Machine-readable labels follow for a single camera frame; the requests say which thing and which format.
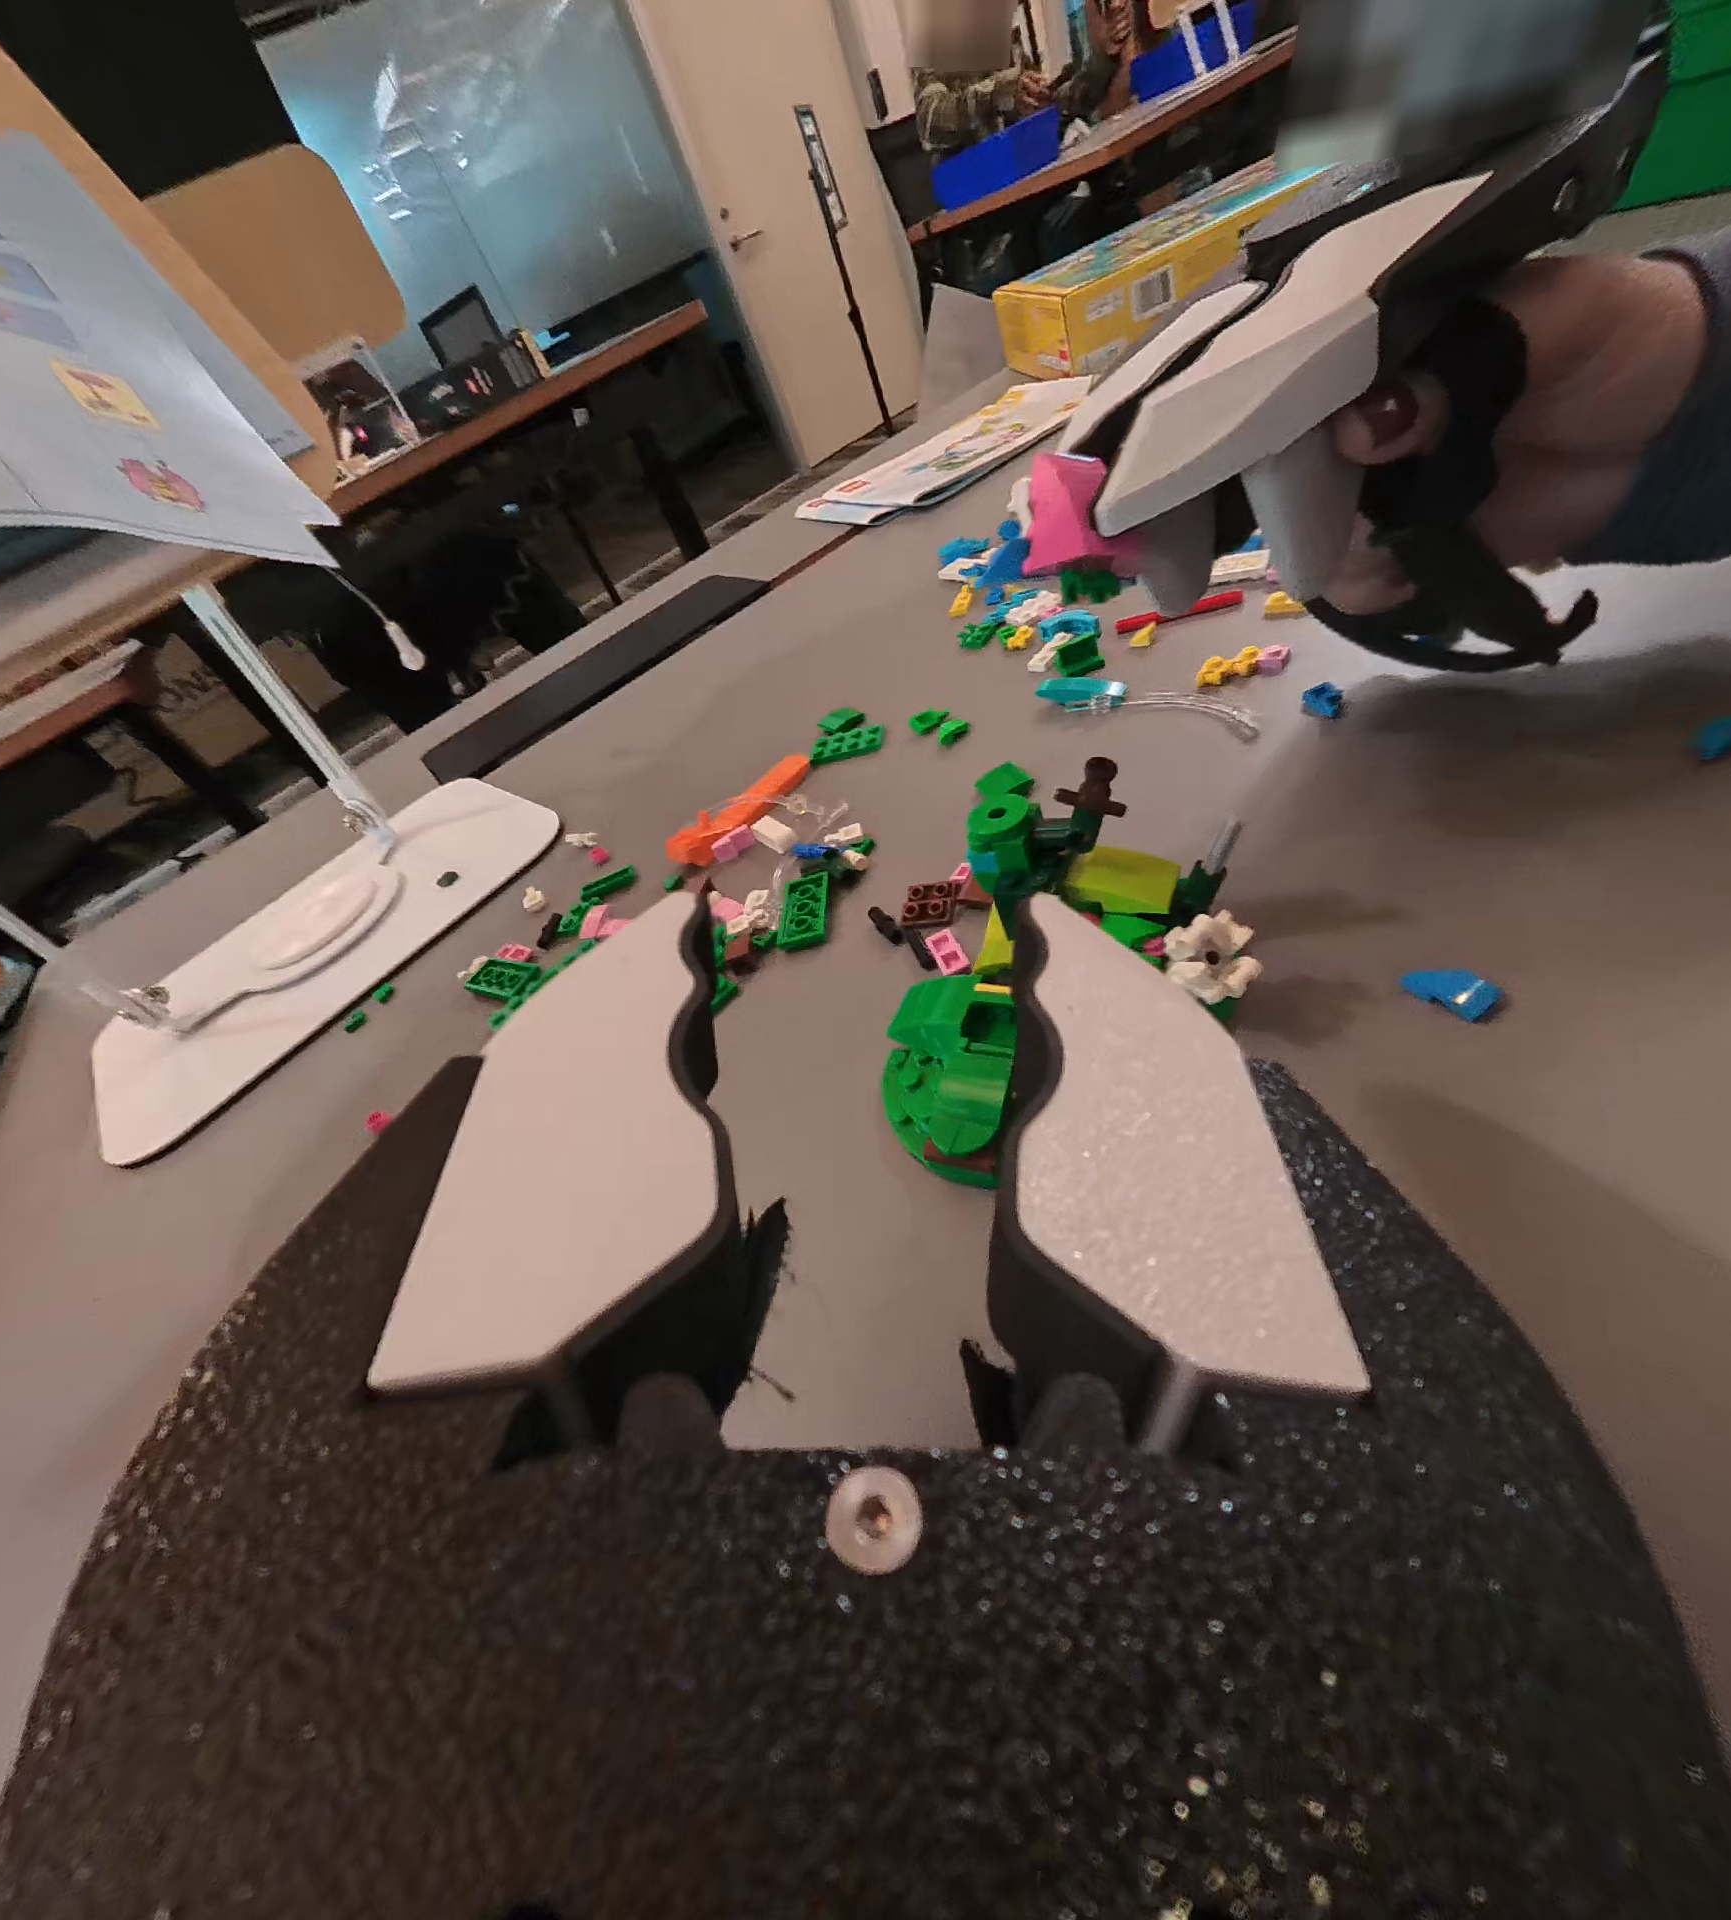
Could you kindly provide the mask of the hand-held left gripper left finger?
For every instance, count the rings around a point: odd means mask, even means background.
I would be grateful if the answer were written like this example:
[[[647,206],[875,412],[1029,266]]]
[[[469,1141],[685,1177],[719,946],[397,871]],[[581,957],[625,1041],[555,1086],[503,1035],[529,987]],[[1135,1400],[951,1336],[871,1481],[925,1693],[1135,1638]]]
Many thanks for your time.
[[[721,1415],[745,1380],[745,1234],[717,1076],[715,921],[675,892],[485,1044],[365,1372],[381,1400],[539,1391],[607,1436],[641,1378]]]

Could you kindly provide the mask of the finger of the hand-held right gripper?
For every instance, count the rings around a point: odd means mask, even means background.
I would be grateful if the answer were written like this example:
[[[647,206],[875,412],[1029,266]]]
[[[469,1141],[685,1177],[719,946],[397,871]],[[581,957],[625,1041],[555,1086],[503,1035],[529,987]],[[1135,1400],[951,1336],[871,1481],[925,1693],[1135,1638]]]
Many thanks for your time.
[[[1093,393],[1093,428],[1129,420],[1093,501],[1101,535],[1131,535],[1283,454],[1377,370],[1379,310],[1367,292],[1301,309],[1289,288],[1243,309],[1237,297],[1223,288],[1189,307],[1189,318],[1221,321],[1193,340],[1195,357],[1161,366],[1151,342]]]
[[[1279,288],[1291,291],[1295,309],[1313,309],[1321,297],[1351,292],[1367,292],[1379,309],[1377,291],[1393,269],[1489,182],[1487,170],[1445,177],[1429,170],[1323,170],[1319,181],[1247,234],[1235,278],[1191,300],[1143,348],[1159,344],[1159,366],[1177,357],[1193,359],[1193,340],[1221,329],[1221,321],[1187,317],[1187,310],[1223,288],[1239,291],[1239,309]],[[1091,395],[1069,422],[1059,452],[1105,460],[1117,450],[1127,420],[1127,415],[1117,415],[1103,428],[1093,428]]]

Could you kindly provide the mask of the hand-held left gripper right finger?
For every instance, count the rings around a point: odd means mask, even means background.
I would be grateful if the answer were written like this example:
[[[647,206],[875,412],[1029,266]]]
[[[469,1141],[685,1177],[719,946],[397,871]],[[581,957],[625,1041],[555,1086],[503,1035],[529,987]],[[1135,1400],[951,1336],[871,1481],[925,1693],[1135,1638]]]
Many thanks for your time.
[[[1365,1358],[1233,1037],[1069,905],[1015,923],[985,1312],[1021,1442],[1089,1380],[1141,1453],[1237,1391],[1353,1407]]]

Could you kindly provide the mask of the pink and blue lego piece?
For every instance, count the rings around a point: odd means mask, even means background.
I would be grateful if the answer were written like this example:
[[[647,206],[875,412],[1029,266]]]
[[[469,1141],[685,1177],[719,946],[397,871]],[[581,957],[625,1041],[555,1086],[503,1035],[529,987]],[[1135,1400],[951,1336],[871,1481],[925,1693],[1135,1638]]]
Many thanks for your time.
[[[1143,576],[1137,535],[1105,535],[1095,520],[1109,469],[1087,452],[1041,450],[1025,479],[1019,525],[1023,581],[1069,570],[1111,573],[1129,583]]]

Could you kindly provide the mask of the lime green lego stem assembly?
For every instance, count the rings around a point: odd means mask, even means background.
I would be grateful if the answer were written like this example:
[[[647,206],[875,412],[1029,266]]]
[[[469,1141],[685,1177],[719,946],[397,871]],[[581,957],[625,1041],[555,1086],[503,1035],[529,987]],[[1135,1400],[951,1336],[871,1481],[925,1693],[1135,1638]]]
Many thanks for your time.
[[[1063,815],[1047,815],[1033,795],[1033,779],[1015,762],[977,779],[965,869],[967,888],[987,901],[987,924],[971,972],[1005,985],[1021,903],[1053,899],[1229,1027],[1261,974],[1253,930],[1215,905],[1241,821],[1221,821],[1187,869],[1109,847],[1101,832],[1123,815],[1115,781],[1117,765],[1091,757],[1077,786],[1053,793]]]

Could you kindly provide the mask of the yellow lego box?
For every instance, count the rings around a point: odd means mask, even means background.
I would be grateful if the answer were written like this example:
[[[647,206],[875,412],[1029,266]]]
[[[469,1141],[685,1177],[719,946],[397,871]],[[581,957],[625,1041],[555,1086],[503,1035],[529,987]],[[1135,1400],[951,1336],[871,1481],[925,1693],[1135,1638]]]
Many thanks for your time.
[[[1257,162],[999,286],[991,300],[1005,365],[1027,379],[1105,376],[1319,177],[1317,166]]]

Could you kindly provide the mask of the lego instruction booklet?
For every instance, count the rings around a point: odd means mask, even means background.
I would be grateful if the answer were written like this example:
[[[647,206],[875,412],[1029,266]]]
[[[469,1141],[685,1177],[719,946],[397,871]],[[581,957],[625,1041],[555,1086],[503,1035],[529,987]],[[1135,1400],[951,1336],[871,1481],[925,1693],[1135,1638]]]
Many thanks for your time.
[[[875,526],[925,510],[1065,431],[1093,381],[1025,383],[953,427],[797,504],[797,520]]]

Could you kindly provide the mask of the pile of blue yellow lego pieces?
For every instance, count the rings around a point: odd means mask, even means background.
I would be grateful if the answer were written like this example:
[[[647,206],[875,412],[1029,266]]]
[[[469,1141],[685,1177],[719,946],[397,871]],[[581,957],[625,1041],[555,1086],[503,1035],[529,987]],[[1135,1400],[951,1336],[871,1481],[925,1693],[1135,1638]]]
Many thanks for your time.
[[[937,553],[937,579],[953,588],[949,617],[955,644],[965,654],[997,650],[1023,661],[1033,692],[1047,709],[1069,715],[1105,715],[1123,709],[1193,713],[1251,739],[1249,710],[1229,700],[1255,681],[1285,674],[1285,642],[1249,641],[1237,650],[1209,654],[1187,690],[1135,690],[1109,673],[1103,636],[1113,635],[1131,657],[1147,654],[1165,631],[1251,611],[1263,622],[1309,618],[1271,567],[1261,537],[1213,562],[1211,584],[1181,612],[1135,609],[1105,617],[1105,604],[1129,586],[1105,568],[1065,568],[1047,584],[1023,576],[1021,520],[1007,518],[993,538],[961,537]]]

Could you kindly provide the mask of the pile of green pink lego pieces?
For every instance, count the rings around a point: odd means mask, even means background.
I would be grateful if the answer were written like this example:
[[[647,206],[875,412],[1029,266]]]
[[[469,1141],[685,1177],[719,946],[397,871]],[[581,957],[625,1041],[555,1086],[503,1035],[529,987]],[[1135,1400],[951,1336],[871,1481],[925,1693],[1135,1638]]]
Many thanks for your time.
[[[693,895],[707,911],[713,1012],[729,1006],[769,958],[823,949],[835,905],[871,869],[877,837],[843,799],[815,797],[809,781],[877,757],[887,730],[853,705],[823,713],[805,751],[697,809],[663,844],[663,869],[647,876],[593,829],[571,829],[563,848],[581,876],[553,887],[527,882],[517,940],[475,957],[455,980],[501,1030],[533,997],[649,913]]]

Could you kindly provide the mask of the person's right hand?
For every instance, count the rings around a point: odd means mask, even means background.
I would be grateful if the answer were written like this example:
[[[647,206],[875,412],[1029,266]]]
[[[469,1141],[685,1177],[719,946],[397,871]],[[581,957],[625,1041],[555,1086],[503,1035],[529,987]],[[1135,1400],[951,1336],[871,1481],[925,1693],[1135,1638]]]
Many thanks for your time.
[[[1497,484],[1473,526],[1501,565],[1543,573],[1594,541],[1630,492],[1700,365],[1704,305],[1676,258],[1610,254],[1533,257],[1483,300],[1515,323],[1525,383],[1497,431]],[[1329,425],[1343,460],[1379,469],[1427,454],[1447,420],[1443,384],[1409,370]],[[1339,612],[1377,615],[1411,586],[1359,518],[1319,594]]]

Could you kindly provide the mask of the blue storage bin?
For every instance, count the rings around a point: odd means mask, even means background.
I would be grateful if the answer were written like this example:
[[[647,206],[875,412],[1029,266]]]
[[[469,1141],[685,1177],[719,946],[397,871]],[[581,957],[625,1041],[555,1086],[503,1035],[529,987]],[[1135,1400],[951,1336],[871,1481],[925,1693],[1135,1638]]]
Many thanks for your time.
[[[1137,4],[1139,50],[1129,63],[1133,102],[1147,104],[1199,85],[1247,57],[1259,32],[1253,3]]]
[[[1023,116],[973,147],[941,157],[931,166],[931,193],[943,212],[955,212],[1051,166],[1063,141],[1057,107]]]

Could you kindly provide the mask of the black rectangular table panel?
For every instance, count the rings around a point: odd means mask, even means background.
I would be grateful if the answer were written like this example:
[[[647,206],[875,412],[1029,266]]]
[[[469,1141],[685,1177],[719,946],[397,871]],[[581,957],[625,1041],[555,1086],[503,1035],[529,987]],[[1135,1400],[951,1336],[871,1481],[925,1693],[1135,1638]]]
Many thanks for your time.
[[[511,759],[607,702],[769,593],[769,583],[713,575],[553,668],[493,713],[431,746],[423,766],[435,785],[483,781]]]

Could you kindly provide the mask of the long wooden table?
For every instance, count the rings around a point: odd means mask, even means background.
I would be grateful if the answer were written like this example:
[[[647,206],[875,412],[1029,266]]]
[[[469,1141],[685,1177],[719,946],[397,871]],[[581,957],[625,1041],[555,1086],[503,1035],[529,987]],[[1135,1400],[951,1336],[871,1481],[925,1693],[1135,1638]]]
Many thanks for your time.
[[[595,348],[573,354],[563,365],[551,365],[529,389],[339,484],[331,494],[333,512],[341,518],[341,526],[349,528],[357,517],[409,501],[415,491],[427,491],[437,477],[463,472],[479,458],[511,452],[519,441],[531,439],[541,422],[567,420],[575,402],[643,369],[705,327],[703,300],[687,300]],[[663,454],[655,434],[647,427],[633,425],[627,428],[627,445],[681,556],[685,562],[703,559],[709,541],[685,496],[677,469]]]

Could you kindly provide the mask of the tan rounded board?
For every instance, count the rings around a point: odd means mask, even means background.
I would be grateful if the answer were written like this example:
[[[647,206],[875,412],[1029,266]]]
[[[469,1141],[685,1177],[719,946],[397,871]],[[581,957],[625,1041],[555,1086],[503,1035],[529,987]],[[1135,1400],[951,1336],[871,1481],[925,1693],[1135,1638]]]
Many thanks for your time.
[[[323,157],[287,142],[157,193],[147,208],[277,359],[381,348],[405,325],[385,261]]]

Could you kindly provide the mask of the large instruction sheet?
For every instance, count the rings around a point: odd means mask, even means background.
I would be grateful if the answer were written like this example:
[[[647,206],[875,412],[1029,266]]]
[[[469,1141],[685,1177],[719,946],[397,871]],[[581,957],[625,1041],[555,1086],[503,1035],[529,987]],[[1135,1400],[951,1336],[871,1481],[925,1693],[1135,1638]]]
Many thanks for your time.
[[[31,135],[0,135],[0,535],[329,567],[311,439]]]

